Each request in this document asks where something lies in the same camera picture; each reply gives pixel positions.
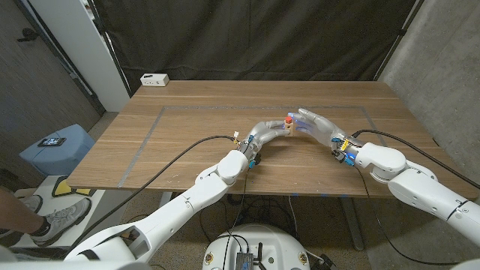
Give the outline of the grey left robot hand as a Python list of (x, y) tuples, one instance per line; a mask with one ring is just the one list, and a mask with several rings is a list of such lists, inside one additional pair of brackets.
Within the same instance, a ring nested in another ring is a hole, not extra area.
[(261, 121), (244, 138), (238, 150), (250, 160), (257, 155), (264, 144), (276, 137), (284, 137), (289, 133), (284, 127), (284, 121)]

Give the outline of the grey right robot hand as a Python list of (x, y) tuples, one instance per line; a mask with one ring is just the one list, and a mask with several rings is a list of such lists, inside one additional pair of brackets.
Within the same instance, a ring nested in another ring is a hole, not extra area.
[(344, 140), (349, 140), (350, 146), (362, 147), (363, 142), (353, 139), (344, 130), (327, 118), (317, 115), (307, 109), (300, 108), (298, 112), (289, 112), (288, 116), (296, 123), (296, 130), (311, 135), (320, 144), (331, 150), (340, 150)]

